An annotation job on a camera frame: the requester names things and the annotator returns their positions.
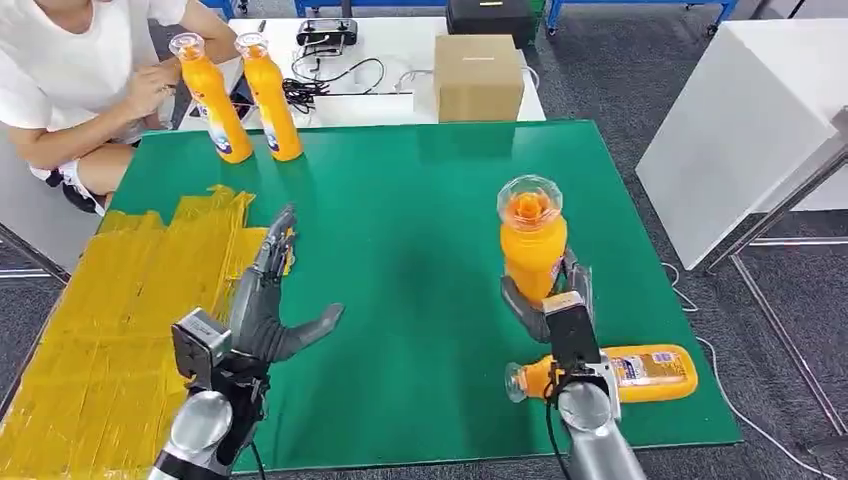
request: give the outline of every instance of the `orange bottle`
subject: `orange bottle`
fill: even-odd
[[[294,160],[303,146],[283,93],[283,74],[268,55],[268,42],[261,33],[244,33],[236,39],[236,48],[244,57],[244,76],[259,106],[271,156],[281,162]]]
[[[601,349],[615,370],[621,403],[662,402],[690,395],[698,388],[698,372],[689,352],[677,345],[639,345]],[[507,396],[513,402],[551,394],[553,357],[506,368]]]
[[[224,88],[224,77],[203,47],[203,38],[196,33],[181,33],[170,44],[171,52],[182,64],[183,80],[201,116],[209,122],[209,136],[218,155],[225,162],[240,163],[253,153],[253,146]]]
[[[565,251],[561,209],[559,188],[536,175],[518,177],[498,193],[506,273],[535,306],[541,306],[550,293]]]

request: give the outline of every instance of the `clear bottle cap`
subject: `clear bottle cap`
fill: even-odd
[[[171,39],[168,48],[177,58],[183,61],[196,60],[204,54],[205,42],[196,33],[181,33]]]
[[[536,230],[562,211],[562,192],[556,184],[538,175],[522,175],[498,193],[498,215],[518,230]]]
[[[527,380],[524,376],[524,367],[515,363],[509,362],[504,371],[504,386],[506,387],[506,396],[513,403],[519,403],[527,398],[525,386]]]
[[[261,58],[268,54],[268,41],[259,32],[242,33],[236,38],[236,50],[244,58]]]

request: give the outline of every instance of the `green table surface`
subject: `green table surface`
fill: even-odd
[[[222,162],[205,132],[145,137],[112,202],[165,221],[182,195],[257,195],[249,225],[297,207],[289,324],[343,302],[336,331],[272,367],[256,435],[269,469],[550,454],[541,401],[513,404],[507,362],[547,351],[504,305],[498,190],[534,173],[564,195],[568,241],[592,267],[602,346],[672,343],[698,370],[681,400],[623,406],[634,447],[732,443],[739,430],[595,124],[548,121],[301,130],[305,156]],[[560,435],[560,448],[568,440]],[[238,470],[253,471],[248,454]]]

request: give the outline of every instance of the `person's hand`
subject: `person's hand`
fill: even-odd
[[[137,120],[153,113],[170,95],[173,88],[163,80],[160,70],[145,67],[133,74],[121,107],[130,120]]]
[[[138,73],[174,88],[178,83],[180,83],[181,70],[180,62],[172,58],[171,60],[166,60],[158,65],[141,68],[138,70]]]

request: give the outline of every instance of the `yellow tape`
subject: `yellow tape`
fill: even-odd
[[[171,224],[109,212],[88,243],[0,424],[0,478],[144,478],[185,399],[170,326],[219,320],[264,228],[252,196],[214,187]]]

